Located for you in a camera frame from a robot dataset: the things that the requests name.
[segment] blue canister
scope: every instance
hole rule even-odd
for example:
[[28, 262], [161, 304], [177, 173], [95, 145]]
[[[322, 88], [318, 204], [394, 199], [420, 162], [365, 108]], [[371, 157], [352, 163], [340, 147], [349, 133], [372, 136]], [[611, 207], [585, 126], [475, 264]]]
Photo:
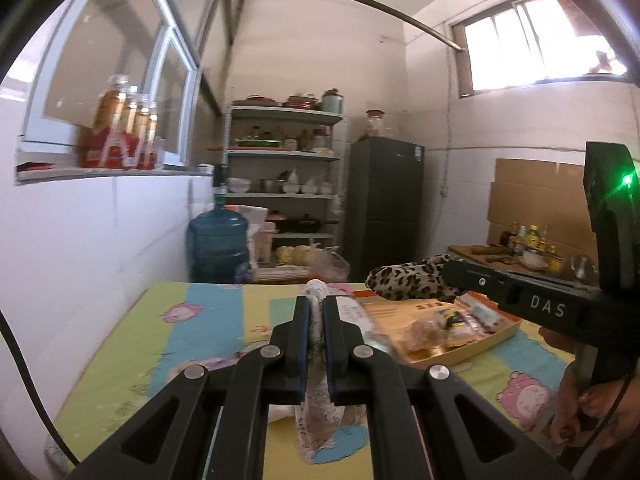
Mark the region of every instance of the blue canister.
[[194, 283], [244, 283], [249, 270], [248, 222], [225, 208], [224, 167], [214, 168], [214, 206], [189, 222], [187, 260]]
[[320, 103], [320, 109], [323, 112], [331, 112], [332, 114], [342, 114], [344, 108], [344, 97], [338, 94], [337, 88], [327, 90], [322, 94], [322, 102]]

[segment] refrigerator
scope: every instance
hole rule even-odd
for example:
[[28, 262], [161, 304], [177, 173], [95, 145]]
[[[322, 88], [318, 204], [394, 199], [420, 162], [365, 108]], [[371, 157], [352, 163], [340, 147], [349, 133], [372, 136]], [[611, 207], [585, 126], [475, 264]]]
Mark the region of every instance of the refrigerator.
[[424, 147], [370, 137], [351, 145], [342, 255], [350, 281], [414, 260], [420, 231]]

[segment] leopard print sock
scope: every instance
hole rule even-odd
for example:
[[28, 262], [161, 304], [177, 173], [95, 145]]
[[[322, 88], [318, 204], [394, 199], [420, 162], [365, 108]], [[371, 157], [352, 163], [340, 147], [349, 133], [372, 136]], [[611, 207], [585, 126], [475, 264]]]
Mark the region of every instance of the leopard print sock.
[[450, 259], [447, 254], [439, 254], [419, 263], [378, 267], [369, 273], [365, 285], [387, 300], [433, 298], [453, 303], [466, 290], [447, 286], [442, 279], [440, 271]]

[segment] window sill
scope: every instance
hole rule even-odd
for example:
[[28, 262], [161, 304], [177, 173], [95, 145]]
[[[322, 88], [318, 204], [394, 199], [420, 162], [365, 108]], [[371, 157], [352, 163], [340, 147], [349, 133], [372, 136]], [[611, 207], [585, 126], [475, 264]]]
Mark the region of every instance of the window sill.
[[617, 83], [629, 83], [630, 80], [626, 75], [615, 75], [615, 74], [585, 74], [579, 75], [576, 77], [560, 77], [556, 79], [541, 79], [540, 81], [536, 81], [534, 83], [528, 85], [520, 85], [520, 86], [504, 86], [502, 88], [488, 88], [487, 90], [474, 90], [471, 94], [461, 94], [460, 99], [465, 97], [473, 97], [474, 95], [486, 94], [488, 92], [495, 92], [500, 90], [511, 90], [514, 88], [530, 88], [532, 86], [545, 85], [549, 83], [575, 83], [578, 81], [609, 81], [609, 82], [617, 82]]
[[108, 168], [52, 168], [51, 170], [21, 171], [15, 175], [18, 185], [53, 180], [75, 180], [78, 178], [96, 178], [99, 176], [208, 176], [210, 174], [195, 170], [112, 170]]

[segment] silver screw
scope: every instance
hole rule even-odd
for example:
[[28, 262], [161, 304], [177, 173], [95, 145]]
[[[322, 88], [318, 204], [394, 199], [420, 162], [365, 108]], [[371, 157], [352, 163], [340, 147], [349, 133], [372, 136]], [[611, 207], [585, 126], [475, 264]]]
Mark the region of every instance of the silver screw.
[[184, 376], [187, 379], [199, 379], [204, 375], [204, 367], [200, 365], [189, 365], [184, 369]]
[[449, 377], [449, 369], [443, 365], [433, 365], [429, 368], [429, 375], [439, 381]]
[[368, 345], [358, 345], [353, 349], [353, 355], [361, 359], [366, 359], [373, 355], [373, 349]]
[[278, 357], [280, 355], [280, 349], [276, 345], [263, 346], [260, 348], [260, 355], [267, 359], [271, 357]]

